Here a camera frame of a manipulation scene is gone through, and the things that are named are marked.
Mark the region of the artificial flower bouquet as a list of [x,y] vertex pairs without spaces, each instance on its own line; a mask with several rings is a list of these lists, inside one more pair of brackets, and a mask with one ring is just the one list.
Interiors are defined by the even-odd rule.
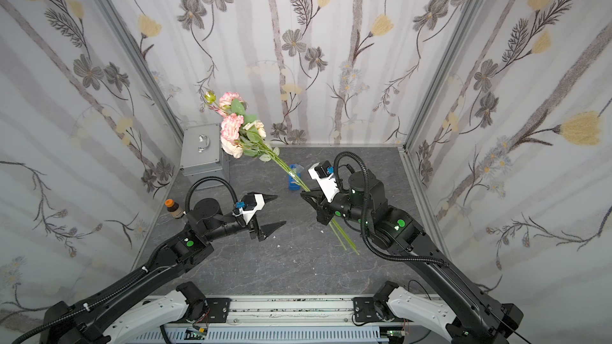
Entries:
[[[203,95],[203,101],[207,108],[215,111],[223,118],[220,141],[222,149],[226,154],[233,156],[235,159],[240,159],[240,157],[245,155],[258,158],[263,162],[273,161],[287,175],[291,172],[290,165],[280,158],[279,148],[272,147],[266,140],[267,134],[263,122],[255,115],[247,115],[246,102],[237,92],[226,92],[220,99],[217,99],[215,93],[208,90]],[[339,172],[340,166],[333,166],[333,168],[336,182],[338,182],[339,177],[336,175]],[[304,191],[312,191],[303,179],[301,181]],[[343,248],[346,250],[344,244],[346,242],[355,253],[359,254],[354,242],[333,218],[330,221],[331,229],[336,234],[336,237],[339,238]]]

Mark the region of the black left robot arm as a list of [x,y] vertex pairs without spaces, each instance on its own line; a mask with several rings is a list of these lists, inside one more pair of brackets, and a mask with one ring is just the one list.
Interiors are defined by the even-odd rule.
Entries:
[[[220,183],[229,191],[233,207],[230,213],[223,213],[213,198],[191,205],[194,192],[208,182]],[[199,266],[213,253],[213,241],[242,231],[263,241],[280,229],[282,222],[260,226],[257,220],[257,213],[273,200],[272,194],[255,192],[238,197],[224,178],[209,176],[197,180],[185,196],[185,226],[161,243],[140,269],[71,306],[64,302],[53,305],[46,311],[41,326],[17,337],[15,342],[23,343],[34,336],[42,343],[118,342],[117,334],[111,330],[120,326],[128,311],[153,291]]]

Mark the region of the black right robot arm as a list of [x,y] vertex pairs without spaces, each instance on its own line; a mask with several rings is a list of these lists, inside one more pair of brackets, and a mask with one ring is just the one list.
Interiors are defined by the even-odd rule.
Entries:
[[366,248],[385,261],[411,266],[437,293],[439,301],[417,296],[387,281],[373,297],[382,320],[417,323],[450,343],[507,343],[524,314],[502,304],[473,283],[434,244],[408,212],[390,205],[384,184],[357,154],[339,153],[333,162],[309,167],[318,184],[301,197],[328,225],[334,217],[360,225]]

